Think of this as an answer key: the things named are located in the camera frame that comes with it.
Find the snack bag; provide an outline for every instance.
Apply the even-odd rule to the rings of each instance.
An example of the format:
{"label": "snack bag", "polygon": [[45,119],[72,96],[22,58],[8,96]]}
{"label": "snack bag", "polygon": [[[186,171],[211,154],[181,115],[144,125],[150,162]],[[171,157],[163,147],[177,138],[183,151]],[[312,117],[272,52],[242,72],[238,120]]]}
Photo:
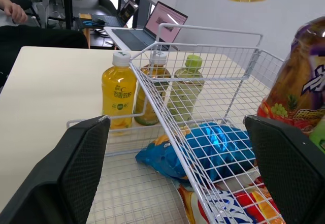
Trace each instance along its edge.
{"label": "snack bag", "polygon": [[[225,190],[217,190],[217,193],[211,190],[206,192],[211,198],[211,214],[215,216],[216,223],[260,223],[267,219],[271,224],[285,224],[262,179],[259,177],[254,183],[259,184],[259,187],[249,188],[248,194],[240,191],[232,195]],[[189,223],[209,223],[196,193],[179,183],[174,185],[183,201]]]}
{"label": "snack bag", "polygon": [[325,17],[301,27],[270,94],[257,115],[309,134],[325,115]]}
{"label": "snack bag", "polygon": [[[205,123],[191,130],[185,127],[182,132],[191,148],[188,149],[187,145],[183,146],[185,154],[194,152],[195,157],[200,159],[203,168],[211,169],[207,170],[211,181],[219,180],[220,176],[226,178],[233,176],[233,173],[240,174],[243,169],[247,171],[254,166],[255,156],[248,134],[239,129]],[[152,166],[165,177],[188,182],[181,162],[166,135],[159,137],[147,148],[142,149],[136,155],[136,160],[139,163]]]}

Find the white wire basket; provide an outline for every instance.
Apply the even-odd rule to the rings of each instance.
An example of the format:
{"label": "white wire basket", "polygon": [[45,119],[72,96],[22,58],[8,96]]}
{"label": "white wire basket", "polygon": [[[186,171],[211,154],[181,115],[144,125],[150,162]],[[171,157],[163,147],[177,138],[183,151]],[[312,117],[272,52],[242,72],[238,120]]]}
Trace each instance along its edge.
{"label": "white wire basket", "polygon": [[[190,28],[196,30],[228,32],[232,34],[238,33],[240,35],[257,35],[259,36],[258,45],[262,39],[262,35],[259,34],[174,24],[161,24],[159,26],[159,33],[163,31],[163,28],[166,26],[171,28]],[[171,74],[175,74],[178,69],[185,67],[188,55],[197,55],[203,60],[202,68],[200,69],[202,78],[154,78],[153,76],[150,76],[150,74],[145,75],[142,73],[140,67],[148,64],[148,53],[161,52],[165,45],[176,46],[179,50],[190,50],[187,52],[168,52],[166,68]],[[256,114],[261,101],[268,95],[270,91],[269,87],[272,86],[276,79],[276,75],[282,64],[283,60],[264,50],[260,50],[257,46],[240,47],[159,42],[149,46],[147,49],[132,58],[131,68],[135,72],[139,84],[144,89],[150,104],[165,129],[165,133],[168,135],[189,181],[211,223],[228,223],[229,220],[235,221],[231,212],[232,204],[220,195],[217,186],[222,185],[224,190],[231,192],[234,199],[236,199],[234,196],[235,193],[245,191],[248,194],[252,189],[256,189],[260,192],[264,199],[262,202],[268,202],[270,198],[267,199],[264,197],[261,190],[259,190],[258,186],[254,183],[255,176],[256,174],[259,174],[259,171],[252,163],[251,170],[249,171],[245,171],[241,167],[241,162],[238,161],[234,163],[226,163],[223,161],[222,166],[205,168],[201,164],[201,160],[208,159],[212,164],[212,158],[221,156],[222,153],[216,151],[214,155],[205,154],[203,157],[197,157],[195,150],[200,148],[205,152],[204,147],[191,147],[185,139],[182,133],[182,127],[180,126],[185,125],[190,129],[197,129],[203,123],[214,122],[218,125],[231,127],[232,132],[236,135],[238,135],[239,132],[245,132],[246,138],[242,138],[240,141],[248,140],[249,137],[245,131],[246,129],[243,124],[243,119],[245,115]],[[157,84],[161,82],[168,82],[169,86],[167,89],[166,86],[161,86],[158,91]],[[199,95],[197,94],[196,86],[193,85],[195,83],[204,84]],[[166,96],[165,98],[162,98],[159,94],[164,88]],[[172,96],[175,95],[177,96],[177,102],[182,104],[181,106],[178,106],[177,110],[168,106],[171,100],[175,101],[175,98],[172,98]],[[189,109],[187,110],[187,106],[191,104],[193,105],[192,111]],[[228,150],[225,153],[233,156],[233,154],[238,153],[238,151],[243,150]],[[252,160],[247,157],[245,158],[245,161],[247,162]],[[231,164],[237,164],[240,166],[243,173],[235,175],[230,168]],[[215,171],[219,174],[218,169],[220,167],[227,167],[233,173],[233,176],[222,178],[219,175],[221,177],[220,180],[211,180],[209,173]],[[260,202],[256,203],[254,200],[252,200],[252,203],[253,204],[244,208],[247,209],[252,205],[258,206],[261,204]],[[272,222],[272,220],[280,217],[280,214],[277,213],[275,208],[274,211],[277,215],[272,216],[271,218],[265,216],[258,207],[257,210],[264,217],[264,222]]]}
{"label": "white wire basket", "polygon": [[[246,132],[243,119],[248,114],[256,114],[259,105],[270,91],[276,75],[283,64],[283,60],[272,54],[259,49],[262,35],[246,33],[235,30],[225,30],[217,28],[204,28],[185,25],[161,24],[159,34],[163,28],[189,28],[195,31],[223,32],[229,35],[246,35],[257,37],[257,46],[223,46],[209,44],[180,44],[180,43],[159,43],[156,42],[147,47],[139,54],[132,57],[130,66],[138,79],[139,86],[146,94],[146,103],[150,103],[159,118],[159,124],[155,126],[140,126],[134,122],[134,127],[123,130],[112,130],[104,159],[103,173],[99,187],[91,208],[87,223],[187,223],[183,204],[175,190],[171,180],[164,178],[152,168],[136,163],[135,155],[142,148],[158,136],[166,134],[169,137],[181,164],[188,176],[188,179],[195,190],[210,223],[236,223],[232,217],[232,204],[220,196],[219,188],[227,190],[235,199],[234,194],[240,191],[249,193],[252,189],[259,191],[263,197],[262,201],[252,200],[251,205],[242,207],[249,208],[258,206],[263,202],[269,202],[258,185],[254,183],[259,176],[258,167],[251,164],[249,171],[235,175],[230,166],[238,164],[235,162],[228,164],[223,162],[222,166],[205,169],[201,160],[208,159],[221,154],[205,155],[196,157],[194,151],[202,146],[192,148],[185,139],[182,130],[184,126],[190,129],[199,128],[203,123],[216,123],[232,128],[232,132]],[[173,75],[175,72],[185,67],[188,55],[198,55],[202,58],[203,64],[200,72],[202,78],[154,78],[145,75],[141,71],[150,63],[150,55],[153,52],[162,51],[163,46],[170,45],[175,51],[167,52],[166,68]],[[168,82],[169,86],[161,87],[158,91],[159,82]],[[172,115],[167,105],[175,92],[174,83],[177,82],[201,82],[204,84],[202,91],[193,101],[191,96],[180,99],[184,103],[191,102],[193,111],[187,111],[190,119],[184,120],[183,114]],[[161,89],[164,89],[166,96],[160,96]],[[241,151],[228,151],[233,155]],[[233,176],[221,178],[213,181],[209,177],[209,172],[218,173],[218,167],[227,167]],[[264,217],[261,223],[272,223],[281,215],[265,216],[259,208],[257,210]]]}

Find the red snack bag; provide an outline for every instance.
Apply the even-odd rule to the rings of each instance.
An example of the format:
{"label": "red snack bag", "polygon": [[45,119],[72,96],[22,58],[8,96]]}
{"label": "red snack bag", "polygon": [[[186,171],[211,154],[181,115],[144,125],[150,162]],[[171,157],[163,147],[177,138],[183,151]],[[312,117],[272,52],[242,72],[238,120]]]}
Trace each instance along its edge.
{"label": "red snack bag", "polygon": [[309,134],[325,115],[325,17],[301,27],[257,115]]}
{"label": "red snack bag", "polygon": [[[257,178],[254,183],[260,186],[249,188],[248,193],[240,191],[232,195],[224,190],[206,193],[211,199],[210,211],[217,223],[260,223],[268,220],[271,224],[285,224],[261,179]],[[195,192],[180,184],[176,184],[176,187],[183,200],[189,223],[209,223]]]}

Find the white bottle cap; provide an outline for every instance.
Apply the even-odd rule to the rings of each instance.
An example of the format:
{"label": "white bottle cap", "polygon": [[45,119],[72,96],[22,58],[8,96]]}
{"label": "white bottle cap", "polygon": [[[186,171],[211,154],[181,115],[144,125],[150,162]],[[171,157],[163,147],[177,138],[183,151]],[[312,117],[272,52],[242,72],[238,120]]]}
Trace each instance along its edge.
{"label": "white bottle cap", "polygon": [[113,53],[112,64],[118,67],[128,67],[131,55],[125,51],[117,51]]}
{"label": "white bottle cap", "polygon": [[150,54],[150,62],[155,65],[165,65],[167,60],[167,52],[156,51]]}

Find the laptop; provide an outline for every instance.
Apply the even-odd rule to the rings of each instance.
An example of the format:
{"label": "laptop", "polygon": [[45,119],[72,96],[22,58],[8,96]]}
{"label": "laptop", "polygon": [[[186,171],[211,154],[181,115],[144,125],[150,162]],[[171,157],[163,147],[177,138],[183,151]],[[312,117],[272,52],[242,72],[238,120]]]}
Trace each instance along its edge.
{"label": "laptop", "polygon": [[[141,51],[153,44],[158,34],[158,26],[161,23],[171,23],[183,25],[188,16],[176,11],[162,2],[157,2],[144,29],[113,29],[130,50]],[[164,27],[160,33],[160,42],[171,43],[179,33],[178,27]],[[162,46],[161,50],[168,50],[169,46]]]}
{"label": "laptop", "polygon": [[102,19],[105,26],[124,27],[130,18],[136,13],[139,6],[134,0],[128,0],[121,11],[115,16],[92,15],[92,19]]}

